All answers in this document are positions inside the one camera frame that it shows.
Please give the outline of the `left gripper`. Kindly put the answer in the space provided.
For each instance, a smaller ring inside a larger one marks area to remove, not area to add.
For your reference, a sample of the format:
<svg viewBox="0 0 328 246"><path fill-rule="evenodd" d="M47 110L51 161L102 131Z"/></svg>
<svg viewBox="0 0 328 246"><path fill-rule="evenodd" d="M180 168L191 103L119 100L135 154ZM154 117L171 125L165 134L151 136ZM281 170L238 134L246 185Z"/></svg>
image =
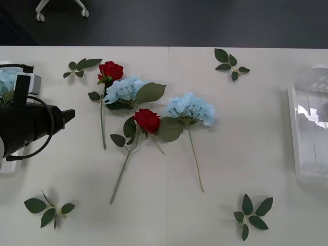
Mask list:
<svg viewBox="0 0 328 246"><path fill-rule="evenodd" d="M63 129L69 121L75 117L75 110L69 109L61 111L57 106L48 105L54 118L54 132ZM51 128L51 119L47 109L42 105L27 105L28 112L28 135L25 139L25 144L31 143L49 135Z"/></svg>

